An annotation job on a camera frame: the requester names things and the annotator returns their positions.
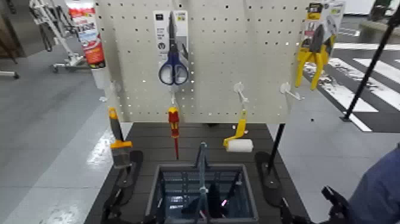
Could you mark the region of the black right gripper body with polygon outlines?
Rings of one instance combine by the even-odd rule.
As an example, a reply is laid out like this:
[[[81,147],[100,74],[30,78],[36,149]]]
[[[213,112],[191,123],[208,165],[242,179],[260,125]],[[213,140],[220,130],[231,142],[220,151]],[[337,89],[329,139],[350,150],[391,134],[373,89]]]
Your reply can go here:
[[[314,224],[303,216],[293,215],[292,213],[282,213],[283,224]]]

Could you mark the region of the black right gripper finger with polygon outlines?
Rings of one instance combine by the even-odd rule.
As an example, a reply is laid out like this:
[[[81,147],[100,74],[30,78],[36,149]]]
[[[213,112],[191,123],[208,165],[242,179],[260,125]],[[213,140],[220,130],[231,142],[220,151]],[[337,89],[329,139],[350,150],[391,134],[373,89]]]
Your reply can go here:
[[[280,200],[280,216],[281,217],[293,217],[293,214],[289,208],[288,202],[285,197]]]

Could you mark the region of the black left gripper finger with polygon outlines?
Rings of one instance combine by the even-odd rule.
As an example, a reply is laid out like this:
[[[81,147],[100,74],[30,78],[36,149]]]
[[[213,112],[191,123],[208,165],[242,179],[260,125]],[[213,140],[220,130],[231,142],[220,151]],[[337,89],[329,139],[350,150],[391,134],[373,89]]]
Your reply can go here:
[[[124,198],[124,193],[126,189],[125,188],[119,188],[115,192],[113,192],[110,196],[110,202],[109,202],[109,207],[121,207],[123,205],[123,198]]]

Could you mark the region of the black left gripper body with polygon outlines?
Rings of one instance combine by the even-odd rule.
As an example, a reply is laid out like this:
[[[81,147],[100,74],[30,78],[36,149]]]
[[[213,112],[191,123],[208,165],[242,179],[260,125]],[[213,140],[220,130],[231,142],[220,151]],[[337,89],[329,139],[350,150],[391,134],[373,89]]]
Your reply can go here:
[[[121,218],[121,215],[120,203],[105,203],[100,224],[124,224],[126,221]]]

